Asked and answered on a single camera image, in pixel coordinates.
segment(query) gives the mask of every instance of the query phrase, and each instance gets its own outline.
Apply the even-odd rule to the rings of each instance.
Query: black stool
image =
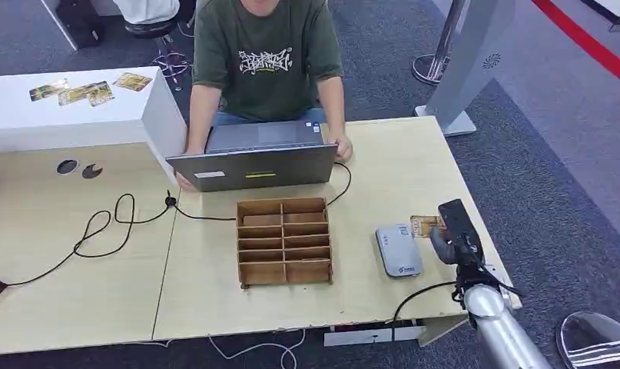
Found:
[[[151,64],[161,67],[165,78],[174,81],[174,90],[180,91],[182,87],[178,84],[176,76],[192,69],[192,64],[187,62],[187,56],[176,52],[174,40],[169,35],[178,25],[178,18],[174,17],[168,21],[151,23],[149,25],[134,25],[124,22],[124,28],[135,38],[154,38],[158,43],[159,56]]]

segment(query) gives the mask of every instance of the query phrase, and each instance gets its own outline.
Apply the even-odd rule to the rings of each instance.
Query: card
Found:
[[[93,88],[95,88],[97,85],[100,85],[100,84],[108,85],[106,81],[103,81],[103,82],[91,83],[89,85],[85,85],[85,86],[81,86],[77,88],[70,88],[68,90],[61,91],[58,93],[58,104],[60,106],[63,106],[63,105],[71,104],[75,101],[82,100],[83,98],[86,98],[88,96],[88,93],[90,90],[92,90]]]
[[[106,81],[96,84],[96,86],[91,88],[88,92],[88,101],[92,106],[104,104],[114,98],[111,86],[109,86]]]
[[[423,215],[412,215],[410,220],[412,225],[412,236],[414,238],[428,238],[429,230],[432,229],[432,227],[446,229],[443,219],[438,216],[427,217]]]
[[[29,90],[29,98],[32,101],[38,101],[43,98],[48,98],[52,95],[56,95],[57,93],[65,90],[66,88],[68,88],[68,79],[63,78],[62,80],[56,81],[49,85],[32,88],[31,90]]]
[[[118,87],[128,88],[133,91],[142,91],[146,85],[149,85],[151,78],[143,77],[141,75],[134,75],[133,73],[124,73],[117,81],[113,83]]]

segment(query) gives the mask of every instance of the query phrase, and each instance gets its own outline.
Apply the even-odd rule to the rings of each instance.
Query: black cable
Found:
[[[126,197],[129,197],[131,199],[131,220],[130,221],[122,221],[118,217],[118,209],[119,209],[119,206],[120,206],[120,202],[122,201],[122,199],[124,199]],[[82,257],[82,258],[103,258],[105,256],[115,254],[116,252],[119,252],[122,248],[124,248],[124,246],[126,246],[126,244],[128,243],[129,237],[131,236],[131,229],[133,229],[133,224],[146,224],[146,223],[155,221],[156,219],[159,219],[160,217],[165,215],[171,208],[174,208],[174,209],[176,209],[176,211],[180,212],[181,214],[185,215],[186,217],[193,218],[193,219],[203,219],[203,220],[209,220],[209,221],[234,221],[235,220],[235,218],[192,217],[192,216],[190,216],[188,214],[185,214],[180,208],[178,208],[178,206],[176,204],[177,204],[176,198],[171,197],[170,192],[167,191],[167,197],[165,198],[165,206],[166,207],[165,207],[165,209],[163,209],[163,211],[161,211],[160,213],[158,213],[154,217],[149,218],[149,219],[147,219],[145,221],[136,221],[135,220],[135,197],[132,194],[123,194],[115,202],[115,207],[114,207],[114,210],[113,210],[113,215],[111,215],[111,212],[108,211],[108,210],[100,210],[100,211],[97,211],[96,213],[94,213],[88,219],[88,223],[86,224],[86,227],[84,229],[83,236],[81,236],[81,239],[79,241],[77,241],[77,243],[75,243],[75,246],[72,248],[72,252],[70,254],[68,254],[68,256],[63,258],[63,260],[61,260],[58,264],[56,264],[54,267],[49,268],[45,273],[40,274],[37,277],[33,277],[32,279],[28,279],[27,281],[11,283],[11,284],[7,284],[7,285],[8,286],[20,286],[20,285],[23,285],[23,284],[30,284],[30,283],[32,283],[34,281],[37,281],[37,280],[45,277],[46,275],[52,273],[53,271],[55,271],[59,267],[61,267],[69,258],[72,257],[72,255],[77,255],[77,256]],[[93,220],[96,219],[96,217],[99,216],[100,214],[106,215],[106,217],[107,217],[106,223],[103,226],[101,226],[99,229],[97,229],[96,231],[94,231],[94,232],[89,234],[88,232],[90,231],[90,227],[92,225]],[[124,240],[120,243],[120,246],[115,248],[112,251],[105,252],[103,254],[82,254],[81,252],[79,252],[79,249],[84,245],[84,243],[87,240],[93,238],[95,235],[99,234],[104,229],[106,229],[106,227],[108,227],[108,225],[111,223],[111,216],[119,224],[128,224],[126,235],[124,236]]]
[[[345,164],[339,163],[337,161],[335,161],[334,164],[335,165],[339,165],[339,166],[343,167],[344,169],[346,169],[346,171],[348,172],[348,184],[346,184],[346,188],[344,188],[343,191],[341,191],[335,198],[330,200],[330,202],[328,202],[328,204],[326,206],[330,206],[330,205],[334,204],[335,201],[339,200],[340,197],[342,197],[344,194],[346,194],[346,192],[348,192],[348,188],[350,188],[350,182],[353,180],[353,173],[350,172],[350,169]]]
[[[398,308],[396,309],[396,312],[393,313],[393,319],[391,319],[391,341],[393,342],[393,341],[396,340],[396,328],[394,327],[394,325],[398,321],[398,315],[400,315],[400,309],[402,309],[403,306],[405,306],[406,303],[411,301],[414,297],[418,296],[419,294],[422,294],[422,293],[427,292],[429,290],[433,290],[434,288],[443,287],[443,286],[450,286],[450,285],[453,285],[453,284],[456,284],[456,281],[443,282],[443,283],[434,284],[434,285],[431,285],[429,287],[425,287],[424,289],[419,290],[417,292],[414,292],[411,295],[407,296],[403,300],[403,302],[401,302],[400,305],[398,305]]]
[[[486,268],[486,266],[484,265],[484,263],[477,257],[477,255],[475,254],[475,252],[472,251],[472,248],[468,245],[467,242],[463,243],[464,246],[466,246],[466,248],[468,249],[468,251],[470,252],[470,254],[472,255],[472,258],[475,259],[475,264],[477,264],[477,267],[479,269],[481,269],[484,273],[486,273],[486,276],[488,278],[491,278],[493,280],[493,282],[495,282],[496,284],[498,284],[498,286],[503,287],[505,290],[511,292],[512,294],[516,294],[518,295],[518,297],[523,298],[525,295],[522,293],[522,291],[520,291],[518,288],[515,287],[511,287],[508,286],[505,283],[502,283],[493,273],[491,273],[488,268]]]
[[[176,209],[176,211],[178,211],[179,213],[181,213],[183,216],[186,216],[190,219],[197,219],[200,221],[236,221],[237,218],[217,218],[217,217],[195,217],[193,215],[189,215],[187,213],[185,213],[184,211],[182,211],[178,205],[174,205],[174,208]]]

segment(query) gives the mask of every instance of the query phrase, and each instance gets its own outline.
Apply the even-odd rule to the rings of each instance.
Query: cardboard organizer box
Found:
[[[237,203],[237,268],[252,284],[332,283],[332,248],[324,198]]]

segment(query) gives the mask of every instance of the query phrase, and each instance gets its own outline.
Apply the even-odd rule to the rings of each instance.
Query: yellow sticker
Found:
[[[247,178],[275,177],[275,173],[259,173],[257,175],[247,175]]]

